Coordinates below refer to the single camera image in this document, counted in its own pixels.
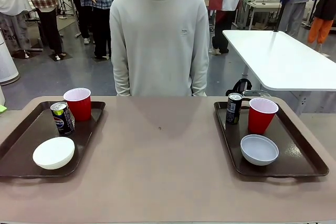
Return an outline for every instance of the white sweatshirt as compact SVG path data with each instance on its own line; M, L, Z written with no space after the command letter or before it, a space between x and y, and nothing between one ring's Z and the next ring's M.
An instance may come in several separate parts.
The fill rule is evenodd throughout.
M114 0L110 28L118 95L205 95L204 0Z

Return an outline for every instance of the black can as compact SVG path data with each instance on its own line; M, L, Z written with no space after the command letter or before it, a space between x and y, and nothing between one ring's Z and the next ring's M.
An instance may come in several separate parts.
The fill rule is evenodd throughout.
M51 107L56 127L60 135L66 136L74 131L70 110L65 102L54 103Z
M240 116L240 108L242 107L243 95L231 93L227 99L226 122L229 124L237 124Z

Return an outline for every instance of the green sticky note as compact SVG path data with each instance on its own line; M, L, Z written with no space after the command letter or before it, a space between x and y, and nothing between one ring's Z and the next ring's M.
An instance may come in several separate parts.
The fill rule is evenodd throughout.
M0 114L4 113L7 110L5 106L0 105Z

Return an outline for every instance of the brown serving tray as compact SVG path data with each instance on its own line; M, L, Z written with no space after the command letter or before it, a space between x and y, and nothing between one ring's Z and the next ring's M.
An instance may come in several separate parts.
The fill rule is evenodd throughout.
M288 118L282 108L264 133L279 149L278 158L266 166L256 166L245 160L240 150L241 139L248 135L248 106L241 106L238 124L226 124L227 102L214 103L234 169L245 176L256 177L316 177L325 176L329 168Z
M91 119L75 122L75 131L66 136L75 143L75 153L71 161L60 169L46 170L34 163L33 152L42 142L59 136L50 110L54 103L40 103L0 145L0 177L65 177L76 170L105 103L91 102Z

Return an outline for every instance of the red cup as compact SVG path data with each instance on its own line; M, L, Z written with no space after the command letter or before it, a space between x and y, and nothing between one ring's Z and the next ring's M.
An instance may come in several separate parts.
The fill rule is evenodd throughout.
M71 89L63 97L76 121L87 121L91 118L90 90L85 88Z
M248 113L248 129L251 133L264 134L279 107L265 98L250 100Z

